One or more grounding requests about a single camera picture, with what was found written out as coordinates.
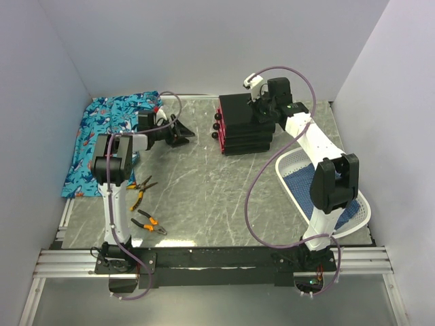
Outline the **black drawer cabinet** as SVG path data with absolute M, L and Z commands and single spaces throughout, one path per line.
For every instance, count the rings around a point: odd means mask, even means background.
M 273 122 L 260 123 L 247 104 L 245 94 L 225 94 L 218 97 L 225 126 L 225 156 L 262 153 L 271 148 L 275 125 Z

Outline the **pink drawer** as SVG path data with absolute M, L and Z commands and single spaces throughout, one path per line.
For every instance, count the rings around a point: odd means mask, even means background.
M 225 126 L 221 122 L 215 122 L 213 124 L 212 128 L 213 128 L 213 130 L 215 132 L 218 132 L 220 134 L 224 134 L 225 133 Z
M 211 136 L 213 139 L 218 141 L 218 144 L 220 146 L 220 152 L 221 154 L 224 154 L 225 151 L 225 139 L 224 139 L 224 135 L 220 132 L 220 131 L 215 131 L 211 133 Z
M 219 124 L 222 122 L 222 110 L 221 110 L 221 107 L 218 107 L 216 109 L 216 112 L 214 113 L 214 117 L 213 118 Z

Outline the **pink top drawer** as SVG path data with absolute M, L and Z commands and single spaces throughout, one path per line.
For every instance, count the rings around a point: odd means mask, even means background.
M 214 113 L 214 117 L 213 118 L 219 124 L 222 122 L 222 110 L 221 110 L 221 107 L 218 107 L 216 109 L 216 112 Z

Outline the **yellow black needle-nose pliers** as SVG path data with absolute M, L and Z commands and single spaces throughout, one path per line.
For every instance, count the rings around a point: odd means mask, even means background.
M 129 208 L 130 211 L 134 211 L 136 210 L 139 205 L 141 204 L 142 200 L 143 200 L 143 195 L 145 193 L 145 191 L 153 186 L 155 186 L 156 184 L 158 184 L 158 182 L 153 182 L 150 183 L 152 176 L 150 175 L 149 177 L 147 177 L 142 183 L 140 184 L 132 184 L 132 185 L 128 185 L 126 188 L 128 190 L 137 190 L 138 191 L 138 196 L 137 199 L 135 201 L 135 203 Z

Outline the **pink bottom drawer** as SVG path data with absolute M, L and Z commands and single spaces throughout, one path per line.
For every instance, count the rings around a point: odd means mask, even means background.
M 224 135 L 220 132 L 220 131 L 215 131 L 211 133 L 211 136 L 213 139 L 218 141 L 218 144 L 220 146 L 220 152 L 221 154 L 224 154 L 225 151 L 225 139 L 224 139 Z

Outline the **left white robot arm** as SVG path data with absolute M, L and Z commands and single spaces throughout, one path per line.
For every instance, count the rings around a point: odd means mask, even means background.
M 174 114 L 162 109 L 140 111 L 130 132 L 112 136 L 100 134 L 91 159 L 91 173 L 103 198 L 105 237 L 97 261 L 111 265 L 121 273 L 133 269 L 137 260 L 132 253 L 131 232 L 127 221 L 126 191 L 133 171 L 133 153 L 147 151 L 155 142 L 171 147 L 189 143 L 195 133 Z

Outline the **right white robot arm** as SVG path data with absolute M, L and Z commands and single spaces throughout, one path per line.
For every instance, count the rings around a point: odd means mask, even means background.
M 309 190 L 313 212 L 295 256 L 302 269 L 314 270 L 332 257 L 330 237 L 339 217 L 358 196 L 358 157 L 339 149 L 313 121 L 305 105 L 293 103 L 287 78 L 263 80 L 253 74 L 243 85 L 251 93 L 249 105 L 258 121 L 280 125 L 296 139 L 313 165 Z

